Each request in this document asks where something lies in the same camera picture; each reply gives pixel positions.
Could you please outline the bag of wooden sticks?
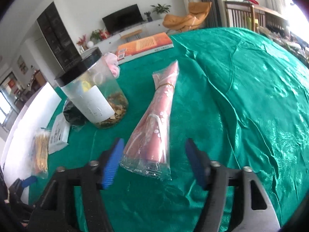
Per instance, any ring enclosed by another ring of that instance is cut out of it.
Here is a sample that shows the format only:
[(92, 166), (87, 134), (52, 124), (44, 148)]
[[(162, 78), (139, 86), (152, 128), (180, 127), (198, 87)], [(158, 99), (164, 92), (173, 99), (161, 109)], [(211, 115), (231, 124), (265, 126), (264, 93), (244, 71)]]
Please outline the bag of wooden sticks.
[(36, 177), (48, 177), (48, 147), (51, 131), (40, 128), (32, 140), (31, 173)]

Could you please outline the white mailer pouch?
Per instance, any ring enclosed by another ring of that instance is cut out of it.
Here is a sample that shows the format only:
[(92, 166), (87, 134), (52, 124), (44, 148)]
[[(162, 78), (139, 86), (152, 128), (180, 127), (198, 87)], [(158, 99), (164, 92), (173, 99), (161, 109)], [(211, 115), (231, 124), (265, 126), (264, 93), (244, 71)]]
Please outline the white mailer pouch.
[(70, 127), (63, 113), (55, 118), (48, 144), (48, 154), (60, 151), (68, 145)]

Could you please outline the black item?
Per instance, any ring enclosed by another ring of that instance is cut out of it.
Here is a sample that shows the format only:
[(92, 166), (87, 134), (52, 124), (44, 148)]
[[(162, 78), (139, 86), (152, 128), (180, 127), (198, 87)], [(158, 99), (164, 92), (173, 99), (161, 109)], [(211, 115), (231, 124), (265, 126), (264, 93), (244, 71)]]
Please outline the black item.
[(76, 131), (80, 131), (88, 122), (88, 119), (80, 112), (80, 110), (69, 98), (66, 99), (62, 112), (66, 121)]

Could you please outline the pink roll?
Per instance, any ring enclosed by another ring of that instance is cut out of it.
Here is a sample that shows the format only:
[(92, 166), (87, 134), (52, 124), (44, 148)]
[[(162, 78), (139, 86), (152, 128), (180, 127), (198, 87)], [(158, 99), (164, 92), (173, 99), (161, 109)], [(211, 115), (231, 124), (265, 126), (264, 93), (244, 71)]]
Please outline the pink roll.
[(154, 96), (126, 143), (120, 161), (124, 169), (162, 181), (171, 180), (170, 115), (178, 76), (176, 60), (152, 74)]

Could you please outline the pink mesh bath sponge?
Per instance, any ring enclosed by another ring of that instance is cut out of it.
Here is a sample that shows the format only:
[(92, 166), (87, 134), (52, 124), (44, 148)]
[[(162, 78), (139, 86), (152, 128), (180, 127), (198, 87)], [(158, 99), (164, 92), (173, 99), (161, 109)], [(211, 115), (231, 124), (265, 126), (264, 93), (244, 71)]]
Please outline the pink mesh bath sponge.
[(105, 62), (107, 63), (112, 75), (114, 78), (119, 78), (120, 75), (120, 67), (117, 60), (117, 55), (108, 52), (103, 55)]

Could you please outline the white cardboard box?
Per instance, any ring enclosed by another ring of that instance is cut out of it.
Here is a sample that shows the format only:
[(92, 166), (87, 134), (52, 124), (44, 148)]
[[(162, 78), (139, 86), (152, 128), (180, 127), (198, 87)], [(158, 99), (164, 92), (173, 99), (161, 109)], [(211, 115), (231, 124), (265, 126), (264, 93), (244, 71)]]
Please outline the white cardboard box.
[(40, 128), (46, 128), (61, 98), (50, 83), (46, 83), (24, 105), (7, 137), (1, 157), (1, 169), (7, 186), (17, 178), (30, 176), (28, 156), (32, 139)]

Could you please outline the green satin tablecloth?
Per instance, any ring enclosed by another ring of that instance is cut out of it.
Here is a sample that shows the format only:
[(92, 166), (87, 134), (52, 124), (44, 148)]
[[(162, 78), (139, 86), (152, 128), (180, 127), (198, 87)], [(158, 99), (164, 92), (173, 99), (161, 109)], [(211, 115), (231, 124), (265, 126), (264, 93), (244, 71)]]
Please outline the green satin tablecloth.
[(128, 99), (124, 118), (108, 129), (73, 128), (66, 148), (48, 158), (84, 166), (114, 139), (127, 140), (155, 92), (152, 74), (178, 61), (170, 116), (170, 181), (117, 171), (102, 192), (115, 231), (192, 231), (206, 192), (185, 154), (192, 138), (224, 166), (250, 166), (285, 224), (308, 191), (308, 68), (273, 41), (242, 28), (210, 28), (171, 36), (172, 49), (121, 65)]

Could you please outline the clear jar with black lid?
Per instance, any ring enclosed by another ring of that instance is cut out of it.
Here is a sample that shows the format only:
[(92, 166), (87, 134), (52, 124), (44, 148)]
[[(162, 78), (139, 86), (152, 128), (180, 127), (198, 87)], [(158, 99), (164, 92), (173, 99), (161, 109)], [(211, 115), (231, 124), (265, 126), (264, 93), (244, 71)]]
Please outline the clear jar with black lid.
[(55, 81), (98, 128), (115, 125), (127, 112), (128, 100), (97, 47), (82, 53), (81, 60), (61, 72)]

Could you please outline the red flower vase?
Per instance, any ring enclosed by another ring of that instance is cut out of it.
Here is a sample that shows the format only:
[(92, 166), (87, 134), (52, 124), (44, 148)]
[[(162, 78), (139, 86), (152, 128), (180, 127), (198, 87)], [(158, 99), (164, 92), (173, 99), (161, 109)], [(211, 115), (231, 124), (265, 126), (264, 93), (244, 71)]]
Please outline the red flower vase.
[(81, 53), (83, 53), (85, 50), (87, 50), (86, 35), (79, 37), (79, 40), (76, 42), (76, 44), (79, 46)]

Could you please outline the black display cabinet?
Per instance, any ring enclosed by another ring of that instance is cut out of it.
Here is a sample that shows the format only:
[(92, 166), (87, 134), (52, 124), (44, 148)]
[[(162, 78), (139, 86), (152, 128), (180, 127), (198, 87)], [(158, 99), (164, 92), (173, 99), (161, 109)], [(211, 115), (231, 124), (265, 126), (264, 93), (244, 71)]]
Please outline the black display cabinet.
[(37, 23), (61, 68), (67, 71), (81, 60), (54, 2), (40, 14)]

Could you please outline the white tv cabinet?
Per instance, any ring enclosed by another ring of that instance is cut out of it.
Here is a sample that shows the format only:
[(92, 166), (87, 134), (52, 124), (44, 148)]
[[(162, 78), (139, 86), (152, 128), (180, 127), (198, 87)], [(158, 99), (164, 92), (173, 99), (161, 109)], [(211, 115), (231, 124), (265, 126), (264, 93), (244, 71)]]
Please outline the white tv cabinet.
[(109, 38), (95, 44), (94, 47), (98, 47), (102, 53), (115, 52), (118, 46), (122, 44), (167, 31), (168, 28), (163, 26), (163, 20), (158, 19), (137, 25), (123, 32), (115, 33)]

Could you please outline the orange book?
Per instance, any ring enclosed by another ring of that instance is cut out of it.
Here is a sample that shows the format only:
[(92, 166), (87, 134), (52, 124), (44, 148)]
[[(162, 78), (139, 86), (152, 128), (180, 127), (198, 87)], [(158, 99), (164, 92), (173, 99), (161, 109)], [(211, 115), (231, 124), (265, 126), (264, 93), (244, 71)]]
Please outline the orange book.
[(118, 64), (123, 64), (173, 47), (174, 45), (171, 38), (166, 33), (162, 32), (120, 45), (116, 52), (117, 61)]

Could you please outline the wooden chair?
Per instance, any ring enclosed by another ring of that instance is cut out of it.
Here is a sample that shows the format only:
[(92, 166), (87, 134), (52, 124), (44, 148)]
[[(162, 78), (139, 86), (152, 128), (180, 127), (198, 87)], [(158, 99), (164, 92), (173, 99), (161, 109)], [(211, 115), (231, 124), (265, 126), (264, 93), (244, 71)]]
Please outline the wooden chair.
[(266, 12), (248, 2), (224, 1), (228, 27), (246, 28), (254, 32), (266, 26)]

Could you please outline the small wooden bench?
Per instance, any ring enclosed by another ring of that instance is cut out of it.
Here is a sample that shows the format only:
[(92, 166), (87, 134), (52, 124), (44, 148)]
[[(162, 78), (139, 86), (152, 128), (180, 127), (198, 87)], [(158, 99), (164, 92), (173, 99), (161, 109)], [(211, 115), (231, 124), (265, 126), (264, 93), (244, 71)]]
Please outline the small wooden bench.
[(135, 31), (130, 32), (130, 33), (128, 33), (128, 34), (121, 35), (121, 39), (122, 39), (122, 40), (125, 40), (127, 43), (129, 43), (131, 37), (135, 37), (137, 40), (138, 40), (138, 39), (141, 39), (140, 34), (141, 34), (142, 32), (143, 32), (142, 29), (135, 30)]

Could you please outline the orange lounge chair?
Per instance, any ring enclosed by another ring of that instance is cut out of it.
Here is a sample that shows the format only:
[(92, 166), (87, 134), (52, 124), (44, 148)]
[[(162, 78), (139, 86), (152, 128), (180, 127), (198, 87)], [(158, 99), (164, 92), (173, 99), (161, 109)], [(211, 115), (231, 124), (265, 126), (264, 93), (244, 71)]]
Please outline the orange lounge chair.
[(188, 14), (184, 17), (167, 14), (163, 26), (176, 32), (188, 32), (201, 27), (210, 13), (212, 2), (190, 2)]

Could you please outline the black television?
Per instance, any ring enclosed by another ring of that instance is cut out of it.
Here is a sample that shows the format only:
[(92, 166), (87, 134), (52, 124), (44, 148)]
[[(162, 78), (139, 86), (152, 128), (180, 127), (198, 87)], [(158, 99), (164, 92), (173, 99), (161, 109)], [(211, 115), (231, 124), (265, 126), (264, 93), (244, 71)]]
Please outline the black television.
[(130, 26), (141, 24), (142, 15), (137, 4), (125, 7), (102, 18), (105, 28), (110, 34), (121, 32)]

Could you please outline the green potted plant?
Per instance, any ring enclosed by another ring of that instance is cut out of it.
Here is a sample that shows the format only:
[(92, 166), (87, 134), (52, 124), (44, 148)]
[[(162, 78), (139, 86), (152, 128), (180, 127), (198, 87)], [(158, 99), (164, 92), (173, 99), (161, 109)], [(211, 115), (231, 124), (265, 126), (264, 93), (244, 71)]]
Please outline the green potted plant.
[(152, 12), (156, 13), (161, 19), (164, 19), (167, 14), (170, 13), (171, 5), (167, 4), (157, 4), (157, 5), (151, 5)]

